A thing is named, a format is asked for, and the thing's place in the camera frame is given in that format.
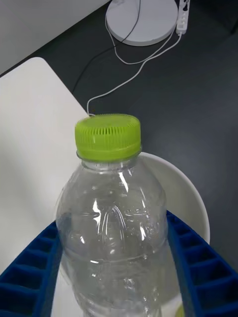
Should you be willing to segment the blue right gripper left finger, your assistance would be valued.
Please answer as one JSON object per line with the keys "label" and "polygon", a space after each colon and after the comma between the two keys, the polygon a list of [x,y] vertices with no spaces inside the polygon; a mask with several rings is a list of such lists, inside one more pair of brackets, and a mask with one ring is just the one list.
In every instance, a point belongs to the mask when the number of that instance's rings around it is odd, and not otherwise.
{"label": "blue right gripper left finger", "polygon": [[51,316],[61,257],[59,233],[52,222],[1,274],[0,316]]}

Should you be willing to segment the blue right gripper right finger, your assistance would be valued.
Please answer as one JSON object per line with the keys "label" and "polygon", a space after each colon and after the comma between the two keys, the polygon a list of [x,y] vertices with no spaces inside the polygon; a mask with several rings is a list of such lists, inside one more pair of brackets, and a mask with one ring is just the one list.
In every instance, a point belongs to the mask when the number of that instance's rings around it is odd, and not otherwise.
{"label": "blue right gripper right finger", "polygon": [[236,317],[238,274],[182,220],[167,212],[168,240],[185,317]]}

